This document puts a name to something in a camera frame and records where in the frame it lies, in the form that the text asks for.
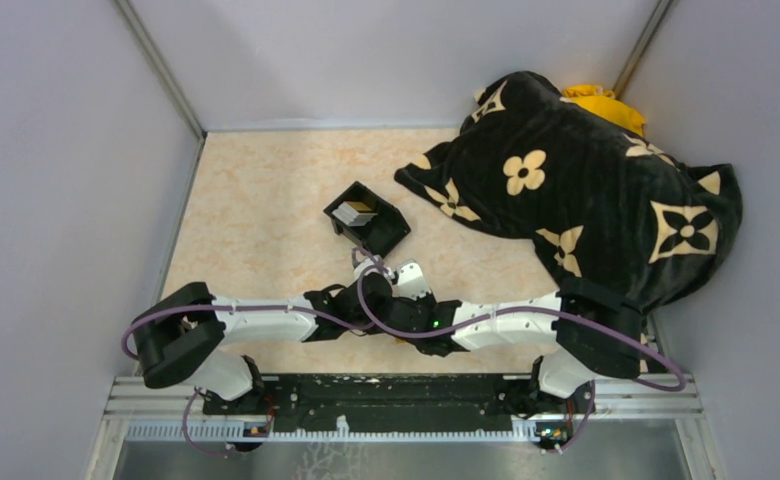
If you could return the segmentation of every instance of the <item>black fleece blanket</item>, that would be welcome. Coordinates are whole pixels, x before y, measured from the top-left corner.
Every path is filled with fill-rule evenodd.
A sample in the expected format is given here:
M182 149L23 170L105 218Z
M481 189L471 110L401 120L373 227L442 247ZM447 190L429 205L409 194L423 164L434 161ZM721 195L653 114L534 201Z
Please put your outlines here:
M470 228L530 239L557 283L588 278L646 313L728 256L742 215L731 165L689 167L531 72L498 80L478 105L396 181Z

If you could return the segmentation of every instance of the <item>white wall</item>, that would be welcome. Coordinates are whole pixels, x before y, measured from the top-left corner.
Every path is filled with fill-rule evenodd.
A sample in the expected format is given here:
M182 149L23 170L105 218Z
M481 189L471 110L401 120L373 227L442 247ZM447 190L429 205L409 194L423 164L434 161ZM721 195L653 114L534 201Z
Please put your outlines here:
M134 0L208 130L459 125L514 70L612 86L656 0Z
M109 1L0 1L0 479L83 474L194 148Z
M661 148L735 165L734 251L660 318L696 375L729 478L780 478L780 1L680 2L626 100Z

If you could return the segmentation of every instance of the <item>beige flower print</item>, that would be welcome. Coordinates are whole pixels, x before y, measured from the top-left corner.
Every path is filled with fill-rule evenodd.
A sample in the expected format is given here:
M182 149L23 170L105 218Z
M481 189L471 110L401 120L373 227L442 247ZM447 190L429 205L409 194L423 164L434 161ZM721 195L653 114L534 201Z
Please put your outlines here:
M573 252L579 237L581 237L582 230L584 230L584 225L573 227L560 235L545 228L537 231L547 242L558 248L558 251L555 252L555 261L558 262L558 265L576 277L581 276L581 269L578 266L578 259L573 255Z
M670 160L670 157L668 157L663 150L656 147L655 145L644 142L639 138L630 137L625 133L623 134L623 136L626 137L626 139L628 139L628 141L632 143L632 146L629 147L628 150L626 150L627 157L643 157L646 155L657 155L658 158L663 160L664 163L666 163L667 165L670 165L671 167L676 166L676 164L673 163L672 160Z
M499 88L496 89L495 92L493 92L493 95L490 95L490 97L487 99L486 102L482 103L480 107L472 114L470 115L472 117L472 120L476 123L478 123L479 120L481 120L485 115L488 113L494 113L494 112L502 112L505 110L505 105L502 103L502 90L504 90L505 85L507 85L508 81L502 82L502 85L499 85Z
M423 170L431 170L431 160L429 160L425 155L414 157L411 163Z
M711 172L700 178L696 183L714 195L720 194L720 172Z
M449 179L449 183L446 184L446 193L449 194L448 197L443 196L443 194L441 194L437 190L434 190L433 188L429 188L429 187L425 187L425 192L428 194L429 197L434 199L435 202L441 204L440 211L445 213L449 217L453 217L457 215L461 218L469 220L470 222L481 220L481 217L479 217L475 212L473 212L471 208L458 205L461 196L460 194L458 194L458 189L457 187L455 187L455 182L451 178Z
M540 188L546 179L546 173L540 170L545 161L546 152L543 150L533 150L525 158L511 157L506 160L502 172L508 177L508 194L519 195L525 188Z
M714 255L719 225L704 205L664 205L649 201L658 222L658 238L649 263L673 255Z

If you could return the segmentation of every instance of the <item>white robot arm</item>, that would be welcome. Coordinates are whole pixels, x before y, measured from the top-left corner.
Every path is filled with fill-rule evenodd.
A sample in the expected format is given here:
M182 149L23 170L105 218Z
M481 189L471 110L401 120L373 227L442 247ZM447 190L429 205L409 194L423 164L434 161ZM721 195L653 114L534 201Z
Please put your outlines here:
M442 356L505 344L560 346L539 359L534 372L540 391L559 398L599 376L639 374L633 349L561 320L580 314L639 338L642 316L637 309L597 285L576 279L530 300L438 303L416 262L395 270L376 262L380 260L372 257L356 265L360 281L349 287L334 285L284 300L213 295L200 282L185 286L133 324L139 327L132 329L146 385L190 383L225 401L235 400L262 386L260 374L249 359L218 347L258 340L333 340L349 329L390 333L422 353ZM370 267L376 268L364 275ZM170 315L170 309L183 312ZM371 315L382 320L370 321Z

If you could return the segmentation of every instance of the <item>small black box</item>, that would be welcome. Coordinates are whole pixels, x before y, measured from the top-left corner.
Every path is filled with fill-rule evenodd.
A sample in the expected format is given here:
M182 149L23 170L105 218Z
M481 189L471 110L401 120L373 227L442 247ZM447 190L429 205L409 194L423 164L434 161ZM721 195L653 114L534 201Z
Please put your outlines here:
M363 203L376 215L366 225L350 227L332 214L343 202ZM382 257L387 257L387 254L411 232L411 227L396 207L384 201L360 182L353 183L342 195L325 207L323 212L331 218L334 233L343 234L355 245Z

